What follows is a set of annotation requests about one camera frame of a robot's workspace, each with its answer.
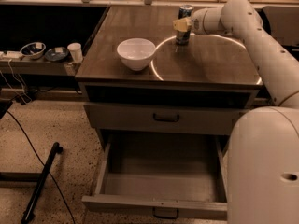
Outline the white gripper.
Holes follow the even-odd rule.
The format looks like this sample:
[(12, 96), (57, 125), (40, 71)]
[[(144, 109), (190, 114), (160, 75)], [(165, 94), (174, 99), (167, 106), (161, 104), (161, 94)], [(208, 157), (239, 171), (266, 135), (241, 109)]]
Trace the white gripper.
[(199, 9), (192, 14), (192, 18), (174, 20), (173, 28), (179, 32), (188, 32), (192, 28), (197, 35), (219, 35), (223, 32), (221, 8)]

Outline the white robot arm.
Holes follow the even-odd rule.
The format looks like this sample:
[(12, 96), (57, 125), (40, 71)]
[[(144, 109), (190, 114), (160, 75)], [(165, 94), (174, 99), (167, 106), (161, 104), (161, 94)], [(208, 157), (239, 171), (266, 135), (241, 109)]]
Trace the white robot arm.
[(228, 224), (299, 224), (299, 62), (264, 30), (248, 0), (200, 9), (173, 27), (239, 39), (274, 102), (246, 113), (231, 133)]

